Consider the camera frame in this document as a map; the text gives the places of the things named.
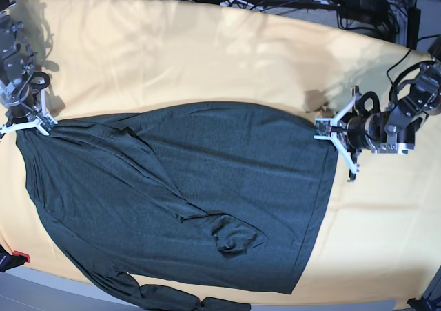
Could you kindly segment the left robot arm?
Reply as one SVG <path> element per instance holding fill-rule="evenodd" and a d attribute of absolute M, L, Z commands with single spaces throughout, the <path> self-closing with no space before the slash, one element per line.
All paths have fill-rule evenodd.
<path fill-rule="evenodd" d="M 430 116 L 440 114 L 440 36 L 428 49 L 429 60 L 402 71 L 392 81 L 389 102 L 380 109 L 375 92 L 352 88 L 351 101 L 332 118 L 315 120 L 317 140 L 330 141 L 344 157 L 349 181 L 356 179 L 363 150 L 374 154 L 408 154 L 416 132 Z"/>

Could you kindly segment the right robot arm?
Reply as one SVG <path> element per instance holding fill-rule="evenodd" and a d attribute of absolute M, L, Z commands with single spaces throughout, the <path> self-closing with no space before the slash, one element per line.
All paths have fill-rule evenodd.
<path fill-rule="evenodd" d="M 37 56 L 22 33 L 23 24 L 1 14 L 1 105 L 7 121 L 1 135 L 35 128 L 48 136 L 58 123 L 46 108 L 48 74 L 37 70 Z"/>

